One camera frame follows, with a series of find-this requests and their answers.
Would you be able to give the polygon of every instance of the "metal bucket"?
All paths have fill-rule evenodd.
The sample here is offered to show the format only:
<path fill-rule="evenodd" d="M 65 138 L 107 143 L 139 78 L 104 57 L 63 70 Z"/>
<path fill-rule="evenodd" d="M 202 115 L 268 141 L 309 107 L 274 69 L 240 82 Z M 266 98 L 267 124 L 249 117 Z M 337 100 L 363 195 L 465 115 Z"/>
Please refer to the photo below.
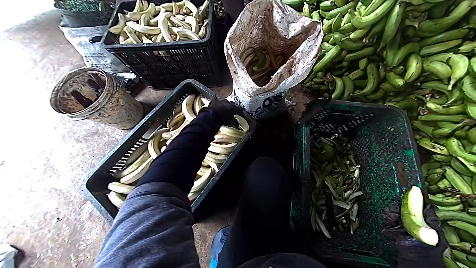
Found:
<path fill-rule="evenodd" d="M 144 108 L 119 82 L 99 68 L 84 67 L 63 77 L 53 88 L 51 107 L 72 120 L 89 119 L 118 129 L 135 126 Z"/>

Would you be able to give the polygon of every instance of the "gloved hand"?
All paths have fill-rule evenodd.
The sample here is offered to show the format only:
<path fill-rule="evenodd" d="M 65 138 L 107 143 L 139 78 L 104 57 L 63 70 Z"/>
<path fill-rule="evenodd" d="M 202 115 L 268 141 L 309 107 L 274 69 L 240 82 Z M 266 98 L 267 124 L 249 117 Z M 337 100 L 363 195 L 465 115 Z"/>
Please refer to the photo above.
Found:
<path fill-rule="evenodd" d="M 234 102 L 229 102 L 225 99 L 219 100 L 216 95 L 211 99 L 210 105 L 208 105 L 208 110 L 212 111 L 220 125 L 238 127 L 238 121 L 235 119 L 234 115 L 238 114 L 244 116 L 243 110 L 236 106 Z"/>
<path fill-rule="evenodd" d="M 395 243 L 398 252 L 398 267 L 444 267 L 442 254 L 448 247 L 445 235 L 441 230 L 440 221 L 432 205 L 427 205 L 423 215 L 425 221 L 439 236 L 436 246 L 420 242 L 405 231 L 400 219 L 400 203 L 392 203 L 386 207 L 381 215 L 383 220 L 383 234 Z"/>

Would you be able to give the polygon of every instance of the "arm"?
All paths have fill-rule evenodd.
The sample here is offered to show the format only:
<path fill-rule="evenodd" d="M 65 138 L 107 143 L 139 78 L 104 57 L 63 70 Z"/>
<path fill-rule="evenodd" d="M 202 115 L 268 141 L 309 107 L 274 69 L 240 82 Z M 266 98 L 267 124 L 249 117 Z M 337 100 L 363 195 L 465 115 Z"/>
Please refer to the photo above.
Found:
<path fill-rule="evenodd" d="M 187 194 L 213 136 L 230 121 L 230 113 L 210 106 L 175 137 L 129 194 L 95 267 L 199 266 Z"/>

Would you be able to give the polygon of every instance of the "green plastic crate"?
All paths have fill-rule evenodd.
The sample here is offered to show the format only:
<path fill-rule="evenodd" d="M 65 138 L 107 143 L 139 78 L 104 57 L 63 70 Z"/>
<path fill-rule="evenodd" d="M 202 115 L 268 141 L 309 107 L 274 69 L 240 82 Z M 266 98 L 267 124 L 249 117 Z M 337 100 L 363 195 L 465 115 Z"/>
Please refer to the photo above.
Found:
<path fill-rule="evenodd" d="M 359 197 L 361 224 L 354 235 L 314 232 L 309 219 L 309 139 L 343 133 L 350 139 L 364 194 Z M 330 101 L 294 133 L 291 224 L 305 254 L 323 262 L 358 267 L 396 264 L 396 249 L 382 234 L 382 210 L 401 198 L 408 186 L 422 186 L 417 147 L 410 121 L 393 106 Z"/>

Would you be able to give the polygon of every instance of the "white sack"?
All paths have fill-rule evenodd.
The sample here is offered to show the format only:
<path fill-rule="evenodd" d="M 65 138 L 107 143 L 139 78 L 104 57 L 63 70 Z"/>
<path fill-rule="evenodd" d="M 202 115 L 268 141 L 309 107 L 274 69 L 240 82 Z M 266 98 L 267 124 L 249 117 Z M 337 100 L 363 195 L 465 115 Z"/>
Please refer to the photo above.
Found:
<path fill-rule="evenodd" d="M 64 37 L 83 57 L 84 64 L 87 67 L 100 68 L 110 73 L 130 72 L 129 68 L 103 48 L 100 42 L 89 41 L 91 37 L 102 36 L 109 29 L 107 25 L 76 28 L 60 26 L 59 28 L 63 31 Z"/>
<path fill-rule="evenodd" d="M 224 44 L 233 79 L 233 93 L 228 99 L 254 118 L 285 111 L 286 92 L 314 67 L 323 35 L 319 21 L 301 16 L 280 0 L 254 0 L 246 5 Z M 239 58 L 245 49 L 258 46 L 288 59 L 263 87 L 252 81 Z"/>

